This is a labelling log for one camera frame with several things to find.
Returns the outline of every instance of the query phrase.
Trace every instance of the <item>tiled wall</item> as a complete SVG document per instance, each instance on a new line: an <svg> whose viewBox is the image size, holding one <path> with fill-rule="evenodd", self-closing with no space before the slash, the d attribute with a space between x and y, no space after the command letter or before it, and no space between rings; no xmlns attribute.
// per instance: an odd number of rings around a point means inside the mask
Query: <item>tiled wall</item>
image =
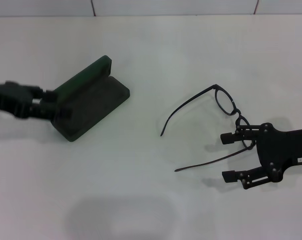
<svg viewBox="0 0 302 240"><path fill-rule="evenodd" d="M0 16L302 14L302 0L0 0Z"/></svg>

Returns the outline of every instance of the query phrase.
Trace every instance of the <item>black eyeglasses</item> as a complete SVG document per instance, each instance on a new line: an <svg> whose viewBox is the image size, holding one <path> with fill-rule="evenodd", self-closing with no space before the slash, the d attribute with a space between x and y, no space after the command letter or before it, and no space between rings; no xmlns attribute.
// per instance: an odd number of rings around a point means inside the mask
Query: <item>black eyeglasses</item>
<svg viewBox="0 0 302 240"><path fill-rule="evenodd" d="M236 108L236 105L233 101L233 98L231 97L231 95L226 91L224 90L223 88L221 88L219 85L215 84L215 85L212 85L211 87L199 92L197 95L191 97L188 101L186 101L185 103L183 103L181 106L179 106L170 116L169 118L167 119L165 125L164 125L164 128L162 130L162 133L161 133L161 136L163 136L164 134L164 131L165 131L165 128L167 126L167 123L169 122L169 120L171 119L171 117L177 112L179 111L182 107L184 107L185 105L187 105L189 102L195 100L196 98L198 98L199 96L207 93L208 91L212 90L212 89L215 89L215 100L216 100L216 103L218 104L218 106L220 107L220 109L228 116L233 116L235 115L236 113L239 114L239 117L236 119L235 121L235 127L236 127L236 131L238 131L238 129L240 129L240 125L241 126L250 126L249 122L246 120L245 117L242 116L241 114L241 111L239 109ZM182 170L185 170L185 169L190 169L190 168L194 168L194 167L199 167L199 166L204 166L204 165L208 165L208 164L212 164L212 163L216 163L218 161L221 161L221 160L224 160L224 159L227 159L229 157L232 157L232 156L235 156L237 154L240 154L246 150L251 150L253 149L253 147L255 146L255 141L250 141L251 143L247 143L246 141L242 141L243 143L243 146L244 146L244 149L240 150L240 151L237 151L233 154L230 154L228 156L225 156L225 157L222 157L222 158L219 158L217 160L214 160L214 161L209 161L209 162L206 162L206 163L203 163L203 164L197 164L197 165L192 165L192 166L187 166L187 167L183 167L181 169L176 169L175 171L179 172L179 171L182 171Z"/></svg>

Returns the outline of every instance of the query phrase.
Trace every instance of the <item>white surface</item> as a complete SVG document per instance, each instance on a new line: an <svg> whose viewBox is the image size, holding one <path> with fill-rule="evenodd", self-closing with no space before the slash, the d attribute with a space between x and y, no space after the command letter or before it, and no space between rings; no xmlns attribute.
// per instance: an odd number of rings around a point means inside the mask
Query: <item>white surface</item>
<svg viewBox="0 0 302 240"><path fill-rule="evenodd" d="M256 14L302 14L302 0L260 0Z"/></svg>
<svg viewBox="0 0 302 240"><path fill-rule="evenodd" d="M200 90L219 84L251 124L302 129L302 15L0 18L0 83L54 89L99 57L131 97L66 142L0 113L0 240L302 240L302 166L244 190L221 172L259 166Z"/></svg>
<svg viewBox="0 0 302 240"><path fill-rule="evenodd" d="M97 16L253 14L256 0L93 0Z"/></svg>
<svg viewBox="0 0 302 240"><path fill-rule="evenodd" d="M93 16L90 0L0 0L0 16Z"/></svg>

